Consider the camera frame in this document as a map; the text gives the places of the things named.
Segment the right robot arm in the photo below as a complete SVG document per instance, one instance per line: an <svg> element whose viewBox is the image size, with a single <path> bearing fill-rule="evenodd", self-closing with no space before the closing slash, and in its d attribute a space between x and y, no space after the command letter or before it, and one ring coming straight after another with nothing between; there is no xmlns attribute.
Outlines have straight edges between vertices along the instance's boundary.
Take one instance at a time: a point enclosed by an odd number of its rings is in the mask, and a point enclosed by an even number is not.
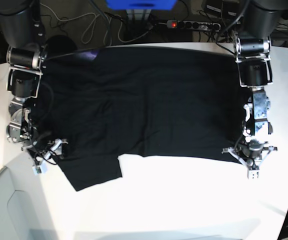
<svg viewBox="0 0 288 240"><path fill-rule="evenodd" d="M0 30L8 44L6 89L13 96L8 107L10 122L6 127L6 137L11 143L21 144L21 150L32 158L33 168L41 172L44 163L59 163L63 156L62 145L66 141L52 140L50 131L39 131L42 121L32 119L34 100L41 86L49 90L50 100L54 100L53 90L42 82L48 46L40 1L0 0Z"/></svg>

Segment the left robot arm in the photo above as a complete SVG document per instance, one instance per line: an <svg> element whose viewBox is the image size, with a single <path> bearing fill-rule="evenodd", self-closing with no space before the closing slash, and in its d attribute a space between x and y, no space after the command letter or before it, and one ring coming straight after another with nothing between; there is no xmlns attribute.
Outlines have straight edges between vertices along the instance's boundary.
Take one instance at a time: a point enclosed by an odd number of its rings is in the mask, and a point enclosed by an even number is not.
<svg viewBox="0 0 288 240"><path fill-rule="evenodd" d="M275 29L288 0L243 0L234 19L222 32L232 33L239 84L250 96L243 108L241 135L233 147L223 149L247 168L247 177L257 179L265 160L263 152L276 151L269 145L273 128L268 119L271 102L265 86L272 84L271 33Z"/></svg>

